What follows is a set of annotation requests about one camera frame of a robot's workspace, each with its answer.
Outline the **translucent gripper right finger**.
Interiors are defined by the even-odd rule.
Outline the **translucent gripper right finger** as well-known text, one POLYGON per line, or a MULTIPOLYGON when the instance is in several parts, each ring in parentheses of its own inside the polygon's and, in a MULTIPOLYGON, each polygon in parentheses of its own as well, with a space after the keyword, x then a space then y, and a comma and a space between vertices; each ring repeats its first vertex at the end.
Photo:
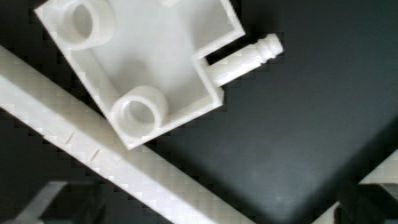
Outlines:
MULTIPOLYGON (((379 164, 369 176, 362 180, 362 184, 397 183, 398 184, 398 150, 379 164)), ((335 203, 322 216, 317 218, 317 224, 335 224, 335 209, 340 203, 335 203)))

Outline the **translucent gripper left finger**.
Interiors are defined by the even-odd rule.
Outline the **translucent gripper left finger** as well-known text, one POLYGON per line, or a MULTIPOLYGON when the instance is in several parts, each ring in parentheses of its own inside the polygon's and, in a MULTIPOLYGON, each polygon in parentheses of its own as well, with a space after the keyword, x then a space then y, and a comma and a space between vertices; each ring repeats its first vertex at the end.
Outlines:
POLYGON ((19 216, 6 221, 6 224, 45 224, 45 221, 42 220, 42 215, 47 211, 47 208, 51 207, 54 199, 67 185, 67 181, 49 182, 19 216))

